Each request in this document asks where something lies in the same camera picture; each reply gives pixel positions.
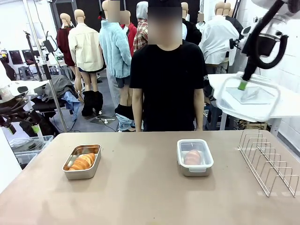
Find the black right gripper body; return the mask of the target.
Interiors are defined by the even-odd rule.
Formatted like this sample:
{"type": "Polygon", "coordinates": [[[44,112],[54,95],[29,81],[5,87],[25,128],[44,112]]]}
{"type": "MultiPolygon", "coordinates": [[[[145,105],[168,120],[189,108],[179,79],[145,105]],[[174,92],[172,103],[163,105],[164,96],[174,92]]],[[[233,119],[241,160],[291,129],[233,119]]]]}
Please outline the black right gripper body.
{"type": "Polygon", "coordinates": [[[253,53],[248,57],[247,64],[245,67],[244,75],[242,79],[244,81],[249,81],[252,74],[256,71],[257,68],[257,54],[253,53]]]}

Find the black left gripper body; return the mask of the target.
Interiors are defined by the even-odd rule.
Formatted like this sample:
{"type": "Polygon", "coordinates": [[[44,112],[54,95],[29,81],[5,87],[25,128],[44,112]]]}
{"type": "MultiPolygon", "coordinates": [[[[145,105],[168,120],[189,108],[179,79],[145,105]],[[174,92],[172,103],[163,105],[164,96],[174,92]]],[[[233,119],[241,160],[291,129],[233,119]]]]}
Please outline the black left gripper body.
{"type": "Polygon", "coordinates": [[[28,122],[31,126],[40,123],[40,116],[34,110],[25,111],[23,109],[12,109],[3,107],[0,109],[0,126],[9,127],[12,122],[28,122]]]}

